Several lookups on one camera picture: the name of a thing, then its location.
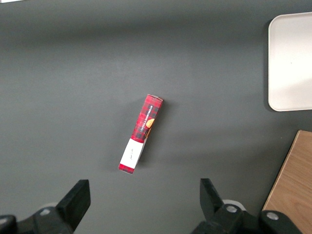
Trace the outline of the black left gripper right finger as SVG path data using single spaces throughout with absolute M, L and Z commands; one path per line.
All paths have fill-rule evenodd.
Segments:
M 192 231 L 194 234 L 301 233 L 284 213 L 268 210 L 253 216 L 233 202 L 226 203 L 208 178 L 200 180 L 199 199 L 205 221 Z

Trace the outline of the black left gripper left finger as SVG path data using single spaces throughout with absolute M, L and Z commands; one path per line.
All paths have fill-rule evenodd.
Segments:
M 89 180 L 79 180 L 55 206 L 45 206 L 17 221 L 12 214 L 0 216 L 2 234 L 72 234 L 91 204 Z

